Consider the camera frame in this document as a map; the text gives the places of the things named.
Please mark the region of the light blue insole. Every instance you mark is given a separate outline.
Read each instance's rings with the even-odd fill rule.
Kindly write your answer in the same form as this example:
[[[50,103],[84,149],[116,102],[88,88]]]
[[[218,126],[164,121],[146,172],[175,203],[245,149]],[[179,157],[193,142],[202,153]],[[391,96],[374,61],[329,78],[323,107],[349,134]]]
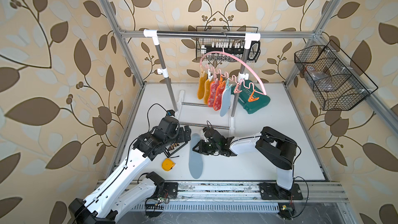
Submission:
[[[220,116],[223,117],[227,114],[231,105],[231,85],[228,84],[222,94]]]
[[[203,173],[203,159],[202,155],[198,152],[194,151],[195,147],[197,147],[200,142],[201,137],[199,134],[195,133],[191,136],[190,144],[190,153],[189,153],[189,171],[191,176],[194,179],[199,179]]]

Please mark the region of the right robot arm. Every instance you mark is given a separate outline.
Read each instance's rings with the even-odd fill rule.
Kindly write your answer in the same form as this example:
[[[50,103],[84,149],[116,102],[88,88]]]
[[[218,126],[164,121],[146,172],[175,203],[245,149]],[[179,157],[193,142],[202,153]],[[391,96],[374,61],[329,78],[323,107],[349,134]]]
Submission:
[[[193,146],[192,151],[205,156],[236,157],[259,152],[270,161],[277,171],[276,189],[291,190],[293,187],[294,163],[301,150],[293,139],[271,127],[247,137],[224,137],[214,128],[204,128],[204,138]]]

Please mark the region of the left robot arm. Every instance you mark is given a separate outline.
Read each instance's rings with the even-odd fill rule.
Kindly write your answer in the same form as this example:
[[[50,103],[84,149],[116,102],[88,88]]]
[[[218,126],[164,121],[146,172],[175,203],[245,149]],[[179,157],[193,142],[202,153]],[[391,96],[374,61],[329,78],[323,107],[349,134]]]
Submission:
[[[180,126],[172,116],[162,118],[158,126],[138,136],[130,145],[126,158],[107,179],[84,199],[76,198],[68,207],[73,224],[116,224],[133,207],[164,193],[165,180],[149,172],[135,187],[127,189],[132,180],[157,155],[172,144],[189,141],[191,129]]]

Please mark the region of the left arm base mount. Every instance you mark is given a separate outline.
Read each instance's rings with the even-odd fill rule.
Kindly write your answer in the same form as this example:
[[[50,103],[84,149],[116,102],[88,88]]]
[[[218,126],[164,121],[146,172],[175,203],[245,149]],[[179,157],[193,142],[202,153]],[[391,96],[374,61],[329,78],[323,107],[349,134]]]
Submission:
[[[176,199],[178,194],[178,183],[166,182],[156,172],[143,173],[138,177],[137,183],[144,179],[150,179],[155,185],[154,193],[145,200],[145,215],[148,218],[158,217],[164,210],[162,203],[169,204],[171,199]]]

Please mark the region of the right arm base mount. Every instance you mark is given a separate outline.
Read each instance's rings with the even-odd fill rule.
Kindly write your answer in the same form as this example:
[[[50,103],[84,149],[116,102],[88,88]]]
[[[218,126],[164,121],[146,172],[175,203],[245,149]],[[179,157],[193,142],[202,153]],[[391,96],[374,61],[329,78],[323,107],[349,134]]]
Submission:
[[[293,184],[290,190],[278,186],[276,183],[259,183],[262,200],[303,200],[298,184]]]

